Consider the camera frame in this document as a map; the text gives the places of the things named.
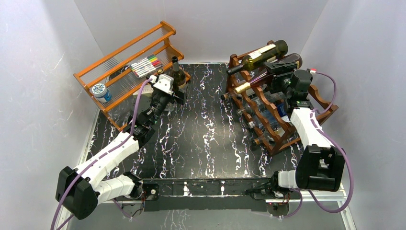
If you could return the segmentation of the lower clear bottle in rack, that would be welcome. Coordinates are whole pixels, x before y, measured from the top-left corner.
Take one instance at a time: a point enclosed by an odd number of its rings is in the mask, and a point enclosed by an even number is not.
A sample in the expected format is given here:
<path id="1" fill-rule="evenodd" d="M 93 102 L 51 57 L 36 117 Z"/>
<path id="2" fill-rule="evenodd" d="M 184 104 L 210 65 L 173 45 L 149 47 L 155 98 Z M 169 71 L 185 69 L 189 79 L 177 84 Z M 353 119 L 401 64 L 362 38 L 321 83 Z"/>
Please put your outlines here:
<path id="1" fill-rule="evenodd" d="M 272 130 L 280 137 L 285 133 L 284 129 L 280 125 L 278 125 L 277 122 L 271 122 L 270 125 Z M 265 140 L 268 141 L 270 144 L 275 143 L 275 139 L 270 135 L 266 127 L 257 118 L 255 118 L 253 121 L 248 122 L 248 127 L 257 127 L 262 131 L 262 134 L 252 141 L 252 144 L 255 147 L 263 144 Z"/>

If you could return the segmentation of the green wine bottle white label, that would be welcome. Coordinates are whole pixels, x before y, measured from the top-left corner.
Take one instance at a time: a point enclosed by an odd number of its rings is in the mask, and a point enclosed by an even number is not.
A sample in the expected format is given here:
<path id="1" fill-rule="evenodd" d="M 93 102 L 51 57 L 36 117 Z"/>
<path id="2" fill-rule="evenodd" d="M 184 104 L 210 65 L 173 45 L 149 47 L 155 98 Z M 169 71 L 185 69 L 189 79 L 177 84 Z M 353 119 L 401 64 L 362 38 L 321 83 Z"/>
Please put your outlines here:
<path id="1" fill-rule="evenodd" d="M 226 72 L 228 75 L 233 75 L 242 70 L 252 71 L 267 60 L 270 59 L 273 61 L 281 58 L 286 55 L 287 52 L 287 43 L 284 40 L 278 40 L 245 55 L 239 65 L 229 68 Z"/>

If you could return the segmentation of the brown wooden wine rack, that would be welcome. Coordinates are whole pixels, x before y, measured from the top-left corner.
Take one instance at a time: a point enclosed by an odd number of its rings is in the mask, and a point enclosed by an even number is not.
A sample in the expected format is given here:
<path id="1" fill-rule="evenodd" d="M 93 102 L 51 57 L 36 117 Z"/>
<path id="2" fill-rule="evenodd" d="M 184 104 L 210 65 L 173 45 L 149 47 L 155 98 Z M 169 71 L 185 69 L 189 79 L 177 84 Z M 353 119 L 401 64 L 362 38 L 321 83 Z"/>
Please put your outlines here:
<path id="1" fill-rule="evenodd" d="M 231 57 L 230 63 L 229 63 L 229 65 L 230 65 L 229 68 L 232 68 L 232 67 L 235 67 L 235 66 L 239 65 L 245 55 L 238 56 L 238 57 Z M 280 57 L 280 58 L 275 59 L 273 61 L 271 61 L 269 59 L 266 62 L 275 62 L 277 60 L 282 59 L 283 57 Z M 262 71 L 264 69 L 262 64 L 258 68 L 254 69 L 252 71 L 246 71 L 246 70 L 239 71 L 239 73 L 246 79 L 245 82 L 248 82 L 250 79 L 252 79 L 255 75 L 257 75 L 260 71 Z M 228 77 L 227 77 L 228 82 L 231 81 L 233 75 L 228 75 Z M 277 112 L 276 106 L 273 103 L 271 103 L 265 97 L 265 94 L 260 89 L 260 86 L 252 87 L 251 89 L 248 89 L 245 92 L 242 92 L 240 94 L 232 93 L 232 90 L 234 88 L 232 88 L 231 86 L 228 86 L 227 87 L 227 93 L 223 94 L 221 96 L 221 99 L 222 100 L 227 100 L 229 98 L 235 99 L 238 95 L 241 95 L 247 101 L 250 108 L 255 112 L 255 115 L 263 123 L 263 125 L 266 127 L 266 129 L 270 133 L 270 135 L 275 139 L 275 143 L 273 143 L 273 144 L 270 144 L 266 140 L 263 143 L 266 146 L 266 148 L 269 150 L 270 154 L 274 155 L 277 152 L 285 149 L 287 146 L 291 145 L 291 142 L 286 143 L 285 138 L 283 136 L 280 137 L 279 135 L 277 135 L 272 130 L 268 120 L 260 114 L 256 103 L 252 101 L 252 99 L 254 99 L 254 98 L 259 98 L 265 104 L 268 111 L 270 111 L 271 114 L 276 118 L 279 125 L 284 129 L 284 131 L 285 131 L 285 133 L 287 135 L 291 135 L 291 133 L 294 130 L 296 130 L 296 128 L 291 124 L 291 122 L 288 123 L 288 122 L 285 122 L 284 120 L 282 120 L 282 118 L 280 117 L 280 115 Z M 332 103 L 328 103 L 328 102 L 322 100 L 322 98 L 319 97 L 319 94 L 317 92 L 316 87 L 314 85 L 312 85 L 312 84 L 310 84 L 310 87 L 308 89 L 308 95 L 309 94 L 312 95 L 319 102 L 319 104 L 322 105 L 325 108 L 325 111 L 321 113 L 321 116 L 322 116 L 323 119 L 326 119 L 329 114 L 331 114 L 331 113 L 333 113 L 335 111 L 335 109 L 332 107 L 333 106 Z M 256 134 L 258 134 L 258 136 L 262 134 L 262 131 L 259 128 L 255 127 L 254 129 L 255 129 Z"/>

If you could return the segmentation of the blue label clear bottle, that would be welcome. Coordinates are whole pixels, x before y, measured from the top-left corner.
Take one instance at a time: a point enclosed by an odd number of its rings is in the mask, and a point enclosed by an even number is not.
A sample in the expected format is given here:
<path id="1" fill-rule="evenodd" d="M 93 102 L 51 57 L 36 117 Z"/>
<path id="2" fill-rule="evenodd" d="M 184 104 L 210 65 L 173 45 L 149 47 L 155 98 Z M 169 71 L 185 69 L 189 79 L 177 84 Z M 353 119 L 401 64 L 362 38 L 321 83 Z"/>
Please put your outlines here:
<path id="1" fill-rule="evenodd" d="M 271 122 L 277 122 L 277 124 L 279 125 L 276 118 L 271 114 L 270 111 L 268 111 L 265 104 L 259 98 L 254 98 L 254 99 L 252 99 L 252 101 L 256 103 L 260 114 L 268 120 L 269 124 Z M 275 104 L 275 106 L 277 107 L 277 112 L 280 115 L 280 117 L 282 118 L 282 120 L 289 123 L 290 120 L 288 118 L 287 113 L 284 110 L 284 104 L 282 104 L 282 103 Z M 259 118 L 255 115 L 255 112 L 250 108 L 250 106 L 248 104 L 246 104 L 242 109 L 237 110 L 238 115 L 243 115 L 244 112 L 250 114 L 252 116 L 253 120 L 255 118 L 257 118 L 259 120 Z"/>

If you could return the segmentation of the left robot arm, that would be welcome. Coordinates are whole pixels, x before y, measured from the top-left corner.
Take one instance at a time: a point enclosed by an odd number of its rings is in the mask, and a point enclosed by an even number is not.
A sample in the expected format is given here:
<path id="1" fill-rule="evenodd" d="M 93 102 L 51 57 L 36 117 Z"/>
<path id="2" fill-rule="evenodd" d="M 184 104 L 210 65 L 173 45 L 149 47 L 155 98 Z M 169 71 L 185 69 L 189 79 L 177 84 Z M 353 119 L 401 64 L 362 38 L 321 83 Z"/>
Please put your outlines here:
<path id="1" fill-rule="evenodd" d="M 160 118 L 169 103 L 184 104 L 186 87 L 172 94 L 154 88 L 150 107 L 137 113 L 137 97 L 130 125 L 99 153 L 75 168 L 65 167 L 59 173 L 56 200 L 57 210 L 66 208 L 77 219 L 88 217 L 97 205 L 120 196 L 130 199 L 145 199 L 149 193 L 143 188 L 143 181 L 131 172 L 105 180 L 105 176 L 125 158 L 137 152 L 154 135 L 153 125 Z"/>

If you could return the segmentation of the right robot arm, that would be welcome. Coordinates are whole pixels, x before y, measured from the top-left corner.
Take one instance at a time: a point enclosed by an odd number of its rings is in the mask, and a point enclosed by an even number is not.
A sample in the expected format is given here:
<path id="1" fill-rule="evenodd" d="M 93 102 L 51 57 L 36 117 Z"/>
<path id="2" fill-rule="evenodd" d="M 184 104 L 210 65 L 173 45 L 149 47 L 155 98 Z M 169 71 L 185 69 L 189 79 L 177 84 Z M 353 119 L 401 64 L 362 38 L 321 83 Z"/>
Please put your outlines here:
<path id="1" fill-rule="evenodd" d="M 310 70 L 294 69 L 295 63 L 268 64 L 271 88 L 285 95 L 285 112 L 304 146 L 295 170 L 278 171 L 270 179 L 270 194 L 283 198 L 291 189 L 338 191 L 345 160 L 342 151 L 322 135 L 315 111 L 307 99 L 313 79 Z"/>

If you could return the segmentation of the orange wooden shelf rack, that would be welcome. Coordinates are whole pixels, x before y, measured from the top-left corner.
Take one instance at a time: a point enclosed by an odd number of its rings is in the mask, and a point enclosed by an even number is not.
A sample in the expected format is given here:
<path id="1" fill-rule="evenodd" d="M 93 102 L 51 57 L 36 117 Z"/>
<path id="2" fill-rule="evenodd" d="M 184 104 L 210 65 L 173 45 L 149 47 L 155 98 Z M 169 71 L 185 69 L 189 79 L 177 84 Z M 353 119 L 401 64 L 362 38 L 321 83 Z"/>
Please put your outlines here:
<path id="1" fill-rule="evenodd" d="M 155 55 L 164 70 L 172 67 L 171 58 L 184 59 L 184 55 L 170 42 L 176 29 L 166 21 L 161 21 L 122 47 L 96 61 L 74 77 L 95 102 L 100 111 L 119 131 L 127 125 L 130 101 L 139 90 L 144 78 L 139 78 L 130 65 Z M 112 95 L 108 102 L 101 103 L 91 93 L 97 83 L 103 83 Z"/>

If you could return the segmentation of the pack of coloured markers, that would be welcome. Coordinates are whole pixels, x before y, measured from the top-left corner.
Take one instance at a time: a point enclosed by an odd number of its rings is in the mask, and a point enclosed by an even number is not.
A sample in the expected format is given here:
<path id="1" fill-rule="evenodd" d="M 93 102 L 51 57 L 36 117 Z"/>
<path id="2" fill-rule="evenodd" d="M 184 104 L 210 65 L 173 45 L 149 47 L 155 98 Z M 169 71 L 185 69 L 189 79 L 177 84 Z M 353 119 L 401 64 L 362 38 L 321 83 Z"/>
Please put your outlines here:
<path id="1" fill-rule="evenodd" d="M 131 71 L 135 74 L 136 77 L 142 78 L 147 74 L 154 72 L 155 70 L 162 67 L 162 62 L 160 59 L 152 54 L 149 55 L 136 63 L 130 65 Z"/>

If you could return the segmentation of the small cream box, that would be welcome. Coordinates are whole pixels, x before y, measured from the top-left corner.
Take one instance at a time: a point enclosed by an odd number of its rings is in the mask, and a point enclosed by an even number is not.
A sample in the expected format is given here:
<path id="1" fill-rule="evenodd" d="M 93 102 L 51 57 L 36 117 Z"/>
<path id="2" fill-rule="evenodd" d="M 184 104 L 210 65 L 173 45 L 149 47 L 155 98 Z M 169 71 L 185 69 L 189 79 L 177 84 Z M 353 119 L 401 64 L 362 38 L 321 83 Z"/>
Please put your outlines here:
<path id="1" fill-rule="evenodd" d="M 150 86 L 146 86 L 143 88 L 143 90 L 141 91 L 142 95 L 146 95 L 146 96 L 151 96 L 153 93 L 154 89 L 151 88 Z"/>

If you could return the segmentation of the clear liquor bottle dark label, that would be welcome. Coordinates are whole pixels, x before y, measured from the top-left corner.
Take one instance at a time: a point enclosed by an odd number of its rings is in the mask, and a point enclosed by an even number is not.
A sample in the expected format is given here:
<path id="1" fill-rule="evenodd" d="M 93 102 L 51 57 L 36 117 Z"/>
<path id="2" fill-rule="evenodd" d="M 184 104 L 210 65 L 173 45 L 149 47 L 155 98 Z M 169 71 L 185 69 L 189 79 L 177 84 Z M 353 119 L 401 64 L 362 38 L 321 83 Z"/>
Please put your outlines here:
<path id="1" fill-rule="evenodd" d="M 160 74 L 165 74 L 164 70 L 162 68 L 157 69 L 156 76 L 159 76 Z M 159 99 L 159 105 L 157 105 L 157 108 L 163 111 L 173 111 L 173 103 L 170 103 L 168 105 L 165 105 L 165 93 L 162 92 L 161 90 L 154 89 L 154 97 Z"/>

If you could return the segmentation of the dark wine bottle silver cap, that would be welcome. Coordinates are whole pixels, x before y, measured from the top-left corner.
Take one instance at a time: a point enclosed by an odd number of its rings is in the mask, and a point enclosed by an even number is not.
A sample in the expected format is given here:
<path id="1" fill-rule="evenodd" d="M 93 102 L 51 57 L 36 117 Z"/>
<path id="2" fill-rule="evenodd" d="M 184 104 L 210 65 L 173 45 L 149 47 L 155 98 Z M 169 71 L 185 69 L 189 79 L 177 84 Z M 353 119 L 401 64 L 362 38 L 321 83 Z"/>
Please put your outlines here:
<path id="1" fill-rule="evenodd" d="M 184 88 L 186 85 L 186 75 L 185 72 L 180 68 L 179 60 L 177 56 L 173 56 L 172 59 L 172 69 L 169 75 L 174 79 L 173 91 L 178 91 Z"/>

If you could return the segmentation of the red wine bottle gold cap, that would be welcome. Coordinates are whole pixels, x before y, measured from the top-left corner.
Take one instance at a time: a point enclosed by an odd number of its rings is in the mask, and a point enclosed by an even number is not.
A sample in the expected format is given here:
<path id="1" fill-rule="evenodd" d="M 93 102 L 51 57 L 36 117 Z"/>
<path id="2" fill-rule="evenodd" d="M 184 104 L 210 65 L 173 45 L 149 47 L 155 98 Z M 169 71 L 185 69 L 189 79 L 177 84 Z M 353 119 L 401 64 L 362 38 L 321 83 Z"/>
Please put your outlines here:
<path id="1" fill-rule="evenodd" d="M 289 54 L 275 62 L 276 63 L 287 63 L 287 62 L 295 62 L 295 61 L 299 62 L 299 68 L 300 68 L 303 63 L 303 60 L 302 60 L 302 57 L 297 53 Z M 260 71 L 257 75 L 255 75 L 248 82 L 245 82 L 245 83 L 235 87 L 232 90 L 232 93 L 240 94 L 242 92 L 245 92 L 248 89 L 251 89 L 252 87 L 261 86 L 263 84 L 269 84 L 272 81 L 272 78 L 274 75 L 279 75 L 279 74 L 289 72 L 289 71 L 268 71 L 266 69 L 266 67 L 264 66 L 264 63 L 262 64 L 262 66 L 264 67 L 264 69 L 262 71 Z"/>

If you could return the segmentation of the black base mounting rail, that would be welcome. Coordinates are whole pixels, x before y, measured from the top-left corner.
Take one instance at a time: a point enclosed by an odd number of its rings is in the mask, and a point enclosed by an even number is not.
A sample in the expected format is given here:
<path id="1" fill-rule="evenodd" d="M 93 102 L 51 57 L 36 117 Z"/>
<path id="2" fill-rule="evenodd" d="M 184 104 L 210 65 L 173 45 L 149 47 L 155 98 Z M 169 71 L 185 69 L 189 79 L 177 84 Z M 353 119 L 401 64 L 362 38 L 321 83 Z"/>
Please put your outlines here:
<path id="1" fill-rule="evenodd" d="M 269 178 L 145 179 L 145 211 L 245 209 L 266 212 L 299 201 L 299 194 L 270 190 Z"/>

